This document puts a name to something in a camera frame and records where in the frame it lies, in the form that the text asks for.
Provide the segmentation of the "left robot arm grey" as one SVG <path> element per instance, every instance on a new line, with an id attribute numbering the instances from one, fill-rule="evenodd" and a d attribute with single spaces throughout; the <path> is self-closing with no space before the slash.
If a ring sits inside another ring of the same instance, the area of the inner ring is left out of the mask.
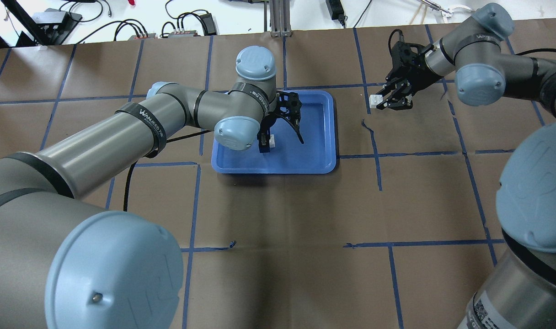
<path id="1" fill-rule="evenodd" d="M 226 93 L 174 82 L 37 153 L 0 159 L 0 329 L 167 329 L 183 285 L 182 249 L 129 212 L 138 161 L 189 126 L 228 149 L 269 149 L 282 118 L 299 133 L 294 92 L 278 90 L 272 51 L 235 59 Z"/>

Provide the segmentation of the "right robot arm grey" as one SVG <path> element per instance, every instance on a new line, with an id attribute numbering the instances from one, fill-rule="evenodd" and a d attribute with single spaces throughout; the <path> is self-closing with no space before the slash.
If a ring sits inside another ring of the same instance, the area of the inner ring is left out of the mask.
<path id="1" fill-rule="evenodd" d="M 501 97 L 539 102 L 556 119 L 556 60 L 502 52 L 514 32 L 506 9 L 489 3 L 426 46 L 389 44 L 392 69 L 376 94 L 379 110 L 408 110 L 412 98 L 455 73 L 467 106 Z M 474 294 L 460 329 L 556 329 L 556 122 L 529 135 L 510 156 L 496 192 L 507 250 Z"/>

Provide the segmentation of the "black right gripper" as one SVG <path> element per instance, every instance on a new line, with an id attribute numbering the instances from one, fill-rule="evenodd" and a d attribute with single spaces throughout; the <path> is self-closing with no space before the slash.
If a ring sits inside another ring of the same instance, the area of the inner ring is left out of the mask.
<path id="1" fill-rule="evenodd" d="M 412 109 L 411 85 L 429 87 L 436 82 L 436 73 L 426 63 L 426 54 L 432 50 L 432 44 L 423 46 L 403 41 L 389 47 L 392 69 L 386 76 L 387 83 L 376 93 L 378 110 Z"/>

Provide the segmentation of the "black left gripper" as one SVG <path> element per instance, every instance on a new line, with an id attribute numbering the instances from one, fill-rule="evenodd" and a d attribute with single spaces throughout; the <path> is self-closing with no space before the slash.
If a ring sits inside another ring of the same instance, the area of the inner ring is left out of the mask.
<path id="1" fill-rule="evenodd" d="M 293 129 L 301 144 L 305 141 L 300 131 L 302 102 L 297 92 L 276 92 L 276 104 L 274 110 L 261 121 L 261 127 L 257 134 L 258 150 L 260 153 L 269 153 L 271 150 L 271 127 L 276 123 L 277 117 L 285 120 Z"/>

